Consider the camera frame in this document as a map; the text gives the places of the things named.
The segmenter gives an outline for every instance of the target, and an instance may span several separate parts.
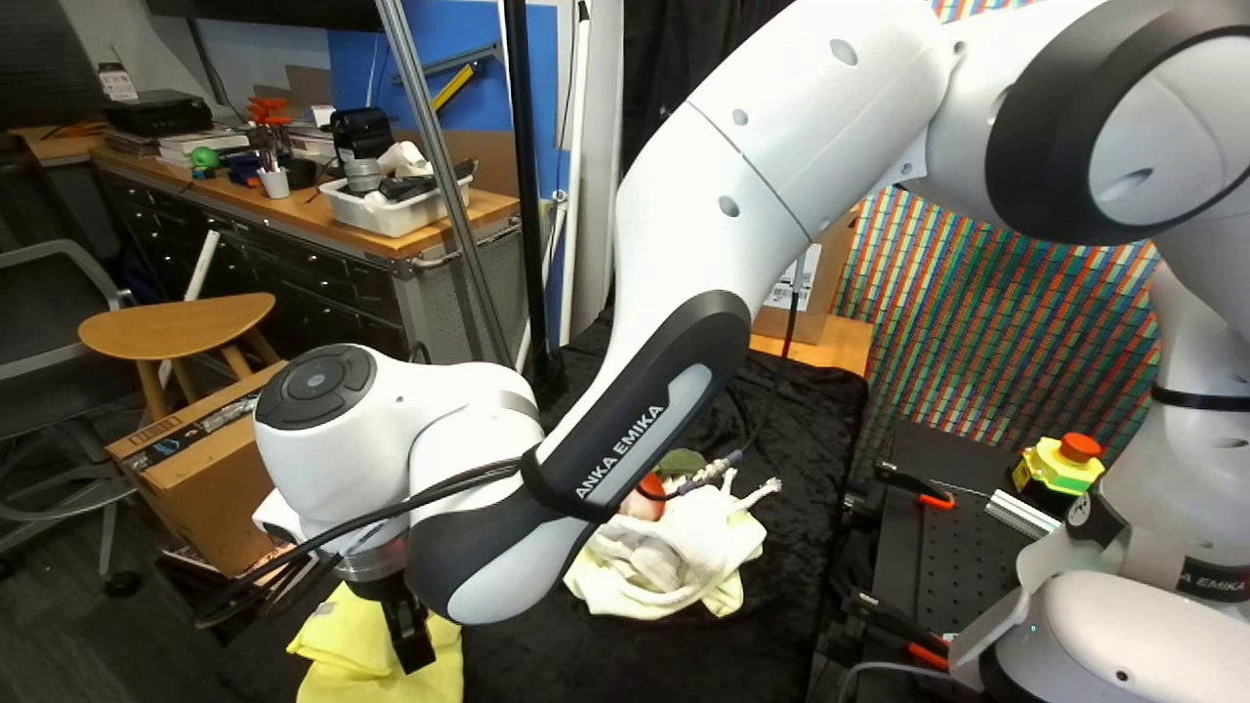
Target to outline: wooden table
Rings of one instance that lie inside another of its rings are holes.
[[[814,337],[814,341],[795,337],[790,343],[790,360],[795,360],[804,365],[838,365],[838,369],[866,378],[870,337],[876,337],[876,326],[862,320],[823,317],[820,337]],[[761,355],[781,355],[786,341],[754,332],[751,347]]]
[[[178,365],[178,360],[220,352],[233,378],[251,373],[239,341],[251,341],[265,364],[273,364],[273,347],[259,332],[259,322],[273,312],[271,292],[241,295],[205,295],[205,302],[170,302],[170,306],[136,306],[108,309],[79,322],[79,341],[108,360],[136,364],[150,421],[169,415],[155,364],[170,364],[170,373],[186,401],[199,398],[195,384]]]
[[[13,130],[21,134],[36,161],[43,166],[66,166],[66,165],[88,165],[88,151],[103,144],[105,123],[82,119],[82,123],[31,123],[31,130]]]
[[[265,217],[278,229],[302,233],[308,240],[330,240],[330,244],[364,250],[364,255],[373,255],[385,261],[405,261],[405,257],[440,250],[446,233],[454,227],[440,213],[426,227],[413,227],[413,229],[392,239],[392,233],[354,229],[354,227],[337,224],[330,203],[317,187],[298,187],[281,199],[271,199],[265,191],[229,182],[226,174],[192,179],[192,166],[170,166],[155,157],[131,157],[131,151],[116,151],[116,148],[92,148],[88,157],[103,173],[116,173],[127,179],[150,174],[155,187],[164,187],[186,203],[229,208],[251,217]],[[470,187],[463,213],[472,227],[493,224],[493,217],[509,217],[509,213],[515,213],[515,199]]]

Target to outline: black table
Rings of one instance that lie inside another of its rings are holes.
[[[594,355],[567,355],[578,378],[590,378],[594,364]],[[683,430],[683,446],[708,457],[742,446],[742,460],[734,460],[738,496],[768,476],[781,479],[781,496],[754,506],[764,528],[764,554],[742,567],[742,608],[722,621],[698,608],[665,621],[616,621],[590,618],[560,587],[515,621],[463,630],[463,697],[801,703],[829,614],[823,568],[837,541],[837,484],[846,472],[862,401],[866,384],[857,373],[751,355],[734,384]]]
[[[1017,554],[1026,540],[983,510],[991,486],[1008,486],[1010,454],[901,421],[888,460],[910,476],[962,484],[952,510],[916,506],[910,490],[884,486],[884,528],[870,595],[929,634],[957,634],[1017,587]],[[866,639],[866,660],[897,660],[888,639]],[[937,688],[866,674],[859,703],[937,697]]]

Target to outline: black chair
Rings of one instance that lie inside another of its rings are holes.
[[[131,373],[79,343],[79,322],[113,306],[116,283],[69,239],[0,250],[0,563],[49,528],[99,510],[105,523],[99,575],[108,595],[127,595],[136,575],[113,575],[113,529],[131,479],[103,454],[88,416],[125,411]],[[74,468],[31,476],[36,460],[25,457],[38,433]]]
[[[92,261],[121,273],[121,239],[113,224],[105,224],[103,194],[84,194],[82,179],[88,179],[84,166],[53,166],[45,173],[31,144],[14,134],[0,134],[0,244],[31,244],[45,239],[74,239],[82,240]]]

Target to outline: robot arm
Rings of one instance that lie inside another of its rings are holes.
[[[308,389],[291,360],[259,411],[273,484],[319,528],[515,460],[513,479],[337,545],[360,554],[354,579],[405,568],[454,621],[515,618],[725,384],[778,273],[897,174],[1035,239],[1163,233],[1170,268],[1246,337],[1241,273],[1226,273],[1250,261],[1250,105],[1226,88],[1250,76],[1246,36],[1239,0],[1047,0],[952,28],[929,0],[795,0],[623,174],[614,341],[547,436],[509,369],[370,355],[368,389],[349,388],[350,364]]]
[[[405,540],[405,583],[429,608],[463,624],[532,608],[734,373],[751,317],[778,273],[927,134],[952,63],[957,45],[927,0],[801,0],[761,28],[668,115],[621,182],[614,341],[578,407],[543,440],[478,457],[515,460],[518,479],[429,502],[405,535],[400,523],[370,540],[350,535],[360,558],[349,558],[349,575],[396,568],[400,558],[385,554]],[[380,373],[368,395],[319,388],[337,398],[330,415],[304,411],[304,360],[265,389],[259,446],[304,523],[330,523],[472,468],[458,446],[484,436],[482,416],[401,411],[385,398],[405,389],[437,407],[437,389],[420,384],[454,388],[440,373],[458,369],[396,369],[400,364],[370,360]],[[482,401],[484,415],[513,415],[493,395],[454,407]],[[308,424],[273,421],[281,407]]]

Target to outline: stool leg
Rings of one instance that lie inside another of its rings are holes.
[[[169,407],[164,407],[164,395],[160,395],[160,384],[155,384],[155,364],[136,364],[136,369],[140,369],[140,389],[144,389],[150,421],[153,421],[153,416],[164,416]]]
[[[271,347],[265,332],[251,326],[245,341],[263,352],[265,364],[278,364],[281,355]]]
[[[221,347],[221,360],[226,360],[226,365],[229,365],[233,378],[245,378],[245,373],[251,373],[251,365],[245,365],[245,360],[241,360],[241,352],[239,352],[233,343]]]
[[[185,398],[186,398],[186,401],[195,401],[195,398],[199,398],[199,389],[195,389],[195,384],[192,384],[192,373],[186,373],[186,365],[185,365],[185,364],[170,364],[170,378],[178,384],[178,389],[185,389]]]
[[[113,575],[113,541],[116,541],[116,502],[108,502],[105,516],[103,516],[103,554],[92,563],[99,579]]]

